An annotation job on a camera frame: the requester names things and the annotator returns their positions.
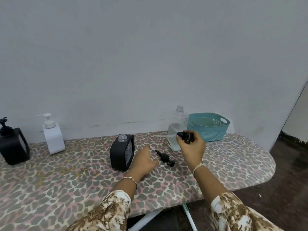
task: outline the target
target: black square bottle holder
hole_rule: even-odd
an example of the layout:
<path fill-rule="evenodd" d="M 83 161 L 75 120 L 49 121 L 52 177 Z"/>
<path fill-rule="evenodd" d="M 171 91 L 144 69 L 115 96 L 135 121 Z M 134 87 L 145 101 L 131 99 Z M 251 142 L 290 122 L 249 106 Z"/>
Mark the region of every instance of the black square bottle holder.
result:
<path fill-rule="evenodd" d="M 111 167 L 119 171 L 127 171 L 135 151 L 134 135 L 120 134 L 110 148 Z"/>

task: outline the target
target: hand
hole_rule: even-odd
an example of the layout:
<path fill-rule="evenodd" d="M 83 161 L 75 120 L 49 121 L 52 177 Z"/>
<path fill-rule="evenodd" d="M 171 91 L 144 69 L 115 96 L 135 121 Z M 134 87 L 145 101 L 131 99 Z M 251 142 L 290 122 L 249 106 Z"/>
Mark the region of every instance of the hand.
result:
<path fill-rule="evenodd" d="M 132 162 L 132 166 L 129 169 L 130 174 L 133 174 L 137 181 L 151 172 L 159 163 L 159 160 L 151 160 L 150 146 L 145 145 L 144 148 L 140 149 Z"/>
<path fill-rule="evenodd" d="M 195 141 L 187 144 L 179 136 L 176 136 L 176 141 L 179 144 L 183 157 L 192 172 L 195 167 L 202 162 L 203 153 L 205 150 L 205 143 L 201 136 L 196 131 L 186 130 L 185 133 L 193 133 Z"/>

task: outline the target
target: white pump head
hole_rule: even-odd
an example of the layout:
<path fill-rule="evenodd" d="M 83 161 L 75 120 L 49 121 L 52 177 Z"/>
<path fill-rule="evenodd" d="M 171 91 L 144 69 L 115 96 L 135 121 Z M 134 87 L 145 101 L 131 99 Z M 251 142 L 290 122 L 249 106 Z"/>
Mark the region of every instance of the white pump head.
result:
<path fill-rule="evenodd" d="M 38 116 L 43 116 L 47 118 L 47 120 L 44 122 L 46 129 L 54 128 L 56 126 L 56 123 L 54 122 L 54 120 L 50 120 L 51 113 L 44 113 L 44 114 L 37 115 L 37 117 Z"/>

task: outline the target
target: teal plastic basket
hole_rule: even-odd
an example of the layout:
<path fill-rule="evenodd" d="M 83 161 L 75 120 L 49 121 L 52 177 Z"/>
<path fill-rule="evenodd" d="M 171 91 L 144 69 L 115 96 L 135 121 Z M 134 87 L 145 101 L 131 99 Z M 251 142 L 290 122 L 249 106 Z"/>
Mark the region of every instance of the teal plastic basket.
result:
<path fill-rule="evenodd" d="M 187 129 L 197 131 L 204 142 L 223 139 L 230 121 L 216 113 L 192 113 L 189 115 Z"/>

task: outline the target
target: left hand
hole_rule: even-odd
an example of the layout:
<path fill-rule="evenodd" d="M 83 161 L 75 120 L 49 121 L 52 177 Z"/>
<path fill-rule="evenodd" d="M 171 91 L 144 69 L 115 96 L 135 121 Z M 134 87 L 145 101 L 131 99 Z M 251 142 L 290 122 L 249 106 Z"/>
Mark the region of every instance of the left hand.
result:
<path fill-rule="evenodd" d="M 157 159 L 151 160 L 150 146 L 147 144 L 136 153 L 129 171 L 137 173 L 138 177 L 141 179 L 143 176 L 151 172 L 158 163 L 159 160 Z"/>

